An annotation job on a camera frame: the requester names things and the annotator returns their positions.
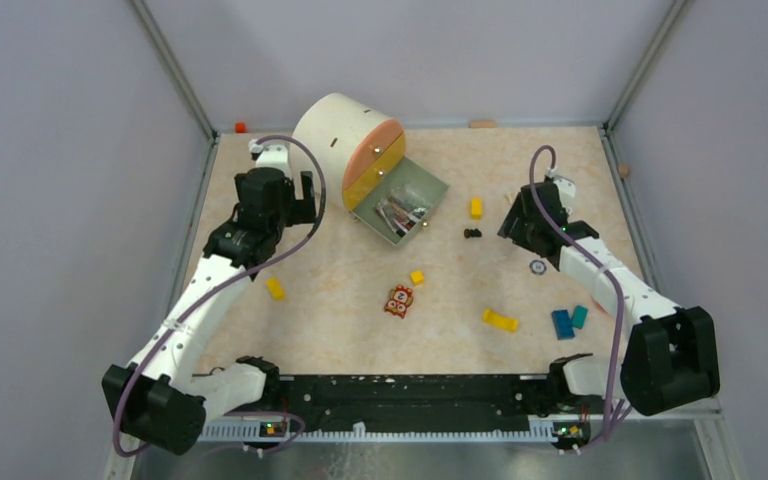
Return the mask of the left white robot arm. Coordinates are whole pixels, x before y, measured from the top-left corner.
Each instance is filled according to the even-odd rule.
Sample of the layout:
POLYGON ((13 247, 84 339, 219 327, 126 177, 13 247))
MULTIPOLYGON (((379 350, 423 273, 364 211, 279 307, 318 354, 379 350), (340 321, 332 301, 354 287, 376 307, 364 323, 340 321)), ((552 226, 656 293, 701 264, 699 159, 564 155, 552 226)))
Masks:
POLYGON ((326 211, 327 194, 314 192, 325 180, 323 166, 307 145, 274 134, 251 140, 249 152, 255 165, 234 179, 237 203, 209 235, 177 303, 126 366, 103 375, 112 449, 121 458, 150 446, 184 454, 206 424, 235 408, 263 414, 279 404, 280 386, 256 360, 195 372, 232 304, 262 270, 308 244, 326 211))

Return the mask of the clear plastic wrapper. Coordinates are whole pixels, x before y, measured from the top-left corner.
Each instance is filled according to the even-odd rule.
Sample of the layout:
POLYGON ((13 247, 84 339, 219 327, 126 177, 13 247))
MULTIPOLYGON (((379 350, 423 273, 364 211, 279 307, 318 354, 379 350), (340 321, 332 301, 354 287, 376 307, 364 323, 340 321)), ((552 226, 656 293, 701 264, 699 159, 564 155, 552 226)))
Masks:
POLYGON ((431 207, 431 203, 419 193, 403 186, 380 199, 374 211, 392 233, 404 237, 414 226, 424 222, 431 207))

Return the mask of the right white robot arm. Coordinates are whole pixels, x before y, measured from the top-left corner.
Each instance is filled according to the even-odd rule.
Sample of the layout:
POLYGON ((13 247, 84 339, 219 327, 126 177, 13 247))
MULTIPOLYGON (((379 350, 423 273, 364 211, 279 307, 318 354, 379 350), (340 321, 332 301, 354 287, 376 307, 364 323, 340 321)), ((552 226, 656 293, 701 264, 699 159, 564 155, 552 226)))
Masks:
POLYGON ((535 151, 528 175, 499 236, 574 280, 614 319, 608 357, 564 361, 562 374, 546 385, 549 404, 572 412, 587 396, 599 396, 601 437, 608 440, 631 412, 653 416, 716 396, 721 380, 710 313, 659 293, 614 255, 593 227, 571 219, 576 185, 558 174, 553 146, 535 151))

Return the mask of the cream round drawer organizer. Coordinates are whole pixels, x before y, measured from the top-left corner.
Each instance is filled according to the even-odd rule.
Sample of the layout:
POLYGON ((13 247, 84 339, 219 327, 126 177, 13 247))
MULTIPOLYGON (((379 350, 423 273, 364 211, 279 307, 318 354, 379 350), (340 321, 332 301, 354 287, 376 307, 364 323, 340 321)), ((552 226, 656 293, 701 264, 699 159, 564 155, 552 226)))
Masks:
POLYGON ((407 136, 394 117, 341 93, 328 94, 300 118, 292 137, 319 161, 328 201, 353 215, 385 241, 401 247, 427 224, 449 185, 407 156, 407 136), (410 187, 432 207, 404 237, 392 233, 375 213, 377 202, 391 190, 410 187))

